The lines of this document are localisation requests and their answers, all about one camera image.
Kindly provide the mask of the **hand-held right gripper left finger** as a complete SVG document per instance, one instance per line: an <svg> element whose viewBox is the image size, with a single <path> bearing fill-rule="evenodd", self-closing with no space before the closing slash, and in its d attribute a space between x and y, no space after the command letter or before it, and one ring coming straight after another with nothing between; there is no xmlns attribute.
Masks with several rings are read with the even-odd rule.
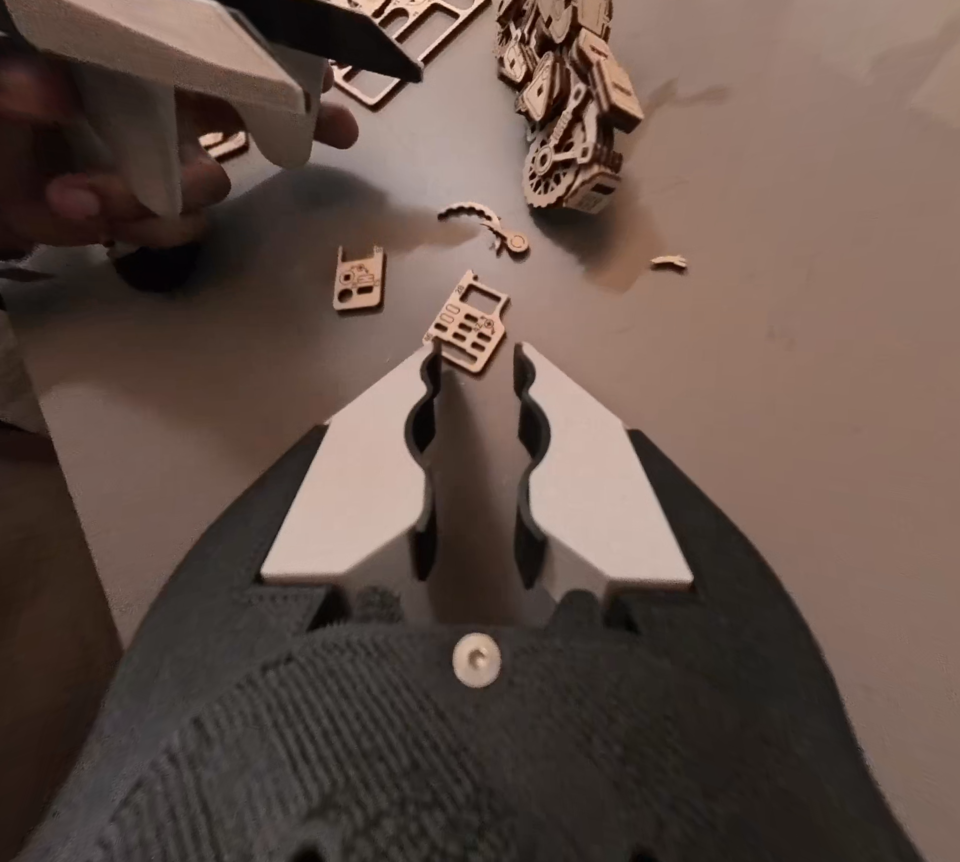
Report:
<svg viewBox="0 0 960 862"><path fill-rule="evenodd" d="M433 616L438 539L426 449L442 355L428 342L336 412L261 568L270 585L330 585L355 604L377 589Z"/></svg>

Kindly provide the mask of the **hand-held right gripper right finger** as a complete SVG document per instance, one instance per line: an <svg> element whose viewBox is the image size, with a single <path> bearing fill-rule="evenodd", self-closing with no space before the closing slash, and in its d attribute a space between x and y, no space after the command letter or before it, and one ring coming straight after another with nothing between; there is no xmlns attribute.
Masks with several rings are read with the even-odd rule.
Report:
<svg viewBox="0 0 960 862"><path fill-rule="evenodd" d="M625 592L690 592L693 573L625 423L529 342L513 349L518 438L513 558L523 588L602 607Z"/></svg>

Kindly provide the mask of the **wooden piece with grid slots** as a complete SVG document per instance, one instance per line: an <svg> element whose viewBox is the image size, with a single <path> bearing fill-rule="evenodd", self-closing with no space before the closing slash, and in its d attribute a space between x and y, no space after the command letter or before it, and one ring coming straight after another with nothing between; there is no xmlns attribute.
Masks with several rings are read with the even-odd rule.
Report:
<svg viewBox="0 0 960 862"><path fill-rule="evenodd" d="M503 315L509 304L506 292L488 286L469 268L432 319L423 341L438 342L447 362L480 376L506 338Z"/></svg>

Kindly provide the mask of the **rectangular wooden piece with holes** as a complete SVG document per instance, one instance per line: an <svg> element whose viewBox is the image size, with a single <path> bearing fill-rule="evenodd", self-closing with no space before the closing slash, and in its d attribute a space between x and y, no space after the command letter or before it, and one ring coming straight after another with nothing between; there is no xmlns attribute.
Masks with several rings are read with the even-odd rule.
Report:
<svg viewBox="0 0 960 862"><path fill-rule="evenodd" d="M386 272L384 248L376 244L362 258L345 256L338 247L332 289L333 309L340 313L378 309L382 304Z"/></svg>

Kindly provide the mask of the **grey desk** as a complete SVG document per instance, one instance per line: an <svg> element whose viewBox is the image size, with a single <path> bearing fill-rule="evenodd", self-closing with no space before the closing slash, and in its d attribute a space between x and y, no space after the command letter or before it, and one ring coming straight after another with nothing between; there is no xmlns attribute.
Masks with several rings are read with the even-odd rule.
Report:
<svg viewBox="0 0 960 862"><path fill-rule="evenodd" d="M123 640L190 544L311 424L417 349L473 269L508 294L478 377L444 368L437 613L531 617L512 567L512 346L527 341L713 499L819 640L889 803L958 860L958 0L613 0L645 119L594 217L532 214L499 0L361 127L229 165L176 296L51 253L6 306ZM530 245L499 254L492 209ZM338 248L382 304L332 306ZM688 270L653 270L680 255Z"/></svg>

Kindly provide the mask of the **person's left hand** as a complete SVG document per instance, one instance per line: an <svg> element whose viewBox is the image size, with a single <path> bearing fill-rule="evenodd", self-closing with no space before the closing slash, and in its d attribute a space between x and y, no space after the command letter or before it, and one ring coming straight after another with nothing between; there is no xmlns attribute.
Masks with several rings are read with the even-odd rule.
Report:
<svg viewBox="0 0 960 862"><path fill-rule="evenodd" d="M166 249L197 239L206 226L205 211L225 200L232 188L228 174L199 139L210 132L231 134L243 122L222 100L181 92L176 103L183 212L162 218L115 172L75 171L66 130L79 111L66 67L2 39L2 261L47 246L120 242Z"/></svg>

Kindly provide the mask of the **small flat wooden piece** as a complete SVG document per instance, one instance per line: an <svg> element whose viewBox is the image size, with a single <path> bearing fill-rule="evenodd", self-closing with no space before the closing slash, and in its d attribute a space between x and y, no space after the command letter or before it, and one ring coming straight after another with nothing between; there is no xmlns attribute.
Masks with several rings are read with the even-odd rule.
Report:
<svg viewBox="0 0 960 862"><path fill-rule="evenodd" d="M198 138L198 144L210 159L222 163L244 155L249 149L250 140L246 130L239 129L232 133L206 133Z"/></svg>

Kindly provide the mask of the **curved toothed wooden piece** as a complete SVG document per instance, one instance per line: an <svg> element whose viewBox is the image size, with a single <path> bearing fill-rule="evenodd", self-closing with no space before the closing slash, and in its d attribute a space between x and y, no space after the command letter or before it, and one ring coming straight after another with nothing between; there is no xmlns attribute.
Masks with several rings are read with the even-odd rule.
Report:
<svg viewBox="0 0 960 862"><path fill-rule="evenodd" d="M473 218L486 229L493 239L492 246L498 255L502 251L516 257L529 253L527 237L522 232L505 228L498 214L485 204L471 200L455 201L437 213L437 219L441 221L459 216Z"/></svg>

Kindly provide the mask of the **person's dark clothing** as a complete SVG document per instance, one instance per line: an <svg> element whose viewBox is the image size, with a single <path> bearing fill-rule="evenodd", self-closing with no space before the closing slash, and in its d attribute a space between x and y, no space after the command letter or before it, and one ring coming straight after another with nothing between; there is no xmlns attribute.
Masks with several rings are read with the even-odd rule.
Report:
<svg viewBox="0 0 960 862"><path fill-rule="evenodd" d="M2 860L69 776L121 653L52 441L2 423Z"/></svg>

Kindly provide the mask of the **wooden motorcycle model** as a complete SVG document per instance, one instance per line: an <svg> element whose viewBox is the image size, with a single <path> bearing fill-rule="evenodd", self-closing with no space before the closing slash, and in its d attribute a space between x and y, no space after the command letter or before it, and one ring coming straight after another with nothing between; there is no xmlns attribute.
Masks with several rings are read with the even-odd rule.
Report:
<svg viewBox="0 0 960 862"><path fill-rule="evenodd" d="M643 120L610 45L613 0L501 0L494 58L514 94L528 150L524 200L535 210L595 214L618 193L618 134Z"/></svg>

